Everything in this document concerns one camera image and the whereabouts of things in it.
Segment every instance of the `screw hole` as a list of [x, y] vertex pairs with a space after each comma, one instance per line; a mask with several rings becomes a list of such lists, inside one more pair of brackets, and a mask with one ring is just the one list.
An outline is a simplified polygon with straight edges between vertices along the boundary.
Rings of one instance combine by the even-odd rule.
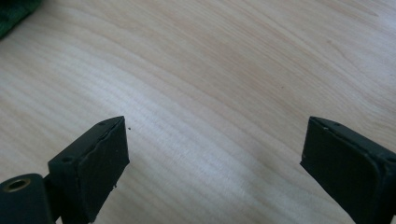
[[14, 180], [11, 183], [7, 184], [4, 188], [5, 192], [11, 193], [18, 191], [20, 189], [26, 188], [30, 184], [30, 179], [18, 179]]
[[73, 160], [73, 157], [65, 157], [62, 159], [62, 162], [67, 163]]

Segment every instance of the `green object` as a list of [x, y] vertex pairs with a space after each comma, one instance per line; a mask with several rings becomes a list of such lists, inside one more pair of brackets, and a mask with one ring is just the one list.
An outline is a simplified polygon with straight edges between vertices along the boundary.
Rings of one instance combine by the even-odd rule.
[[0, 0], [0, 38], [35, 11], [42, 0]]

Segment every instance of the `black plastic part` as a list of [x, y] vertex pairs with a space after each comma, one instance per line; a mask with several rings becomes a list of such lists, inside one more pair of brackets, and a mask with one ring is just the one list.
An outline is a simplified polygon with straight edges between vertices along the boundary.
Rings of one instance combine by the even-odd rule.
[[20, 175], [0, 185], [0, 223], [54, 223], [41, 175]]
[[49, 161], [50, 200], [64, 200], [52, 210], [64, 224], [94, 222], [128, 163], [124, 117], [96, 124]]
[[40, 5], [42, 0], [1, 0], [0, 39]]
[[311, 117], [301, 165], [358, 224], [389, 224], [396, 154], [326, 119]]

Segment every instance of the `wooden table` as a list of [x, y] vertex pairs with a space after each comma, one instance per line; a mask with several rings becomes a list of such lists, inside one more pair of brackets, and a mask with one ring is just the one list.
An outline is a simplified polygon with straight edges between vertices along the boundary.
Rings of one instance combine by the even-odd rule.
[[97, 224], [353, 223], [299, 165], [306, 125], [395, 151], [395, 40], [393, 0], [45, 0], [0, 42], [0, 179], [123, 115]]

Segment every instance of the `wood grain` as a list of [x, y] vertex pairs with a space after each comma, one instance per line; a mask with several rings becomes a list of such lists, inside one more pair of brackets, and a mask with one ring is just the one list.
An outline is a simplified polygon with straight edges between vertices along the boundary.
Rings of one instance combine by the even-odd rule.
[[396, 2], [46, 0], [0, 42], [0, 180], [126, 118], [95, 223], [353, 223], [299, 165], [309, 116], [396, 151]]

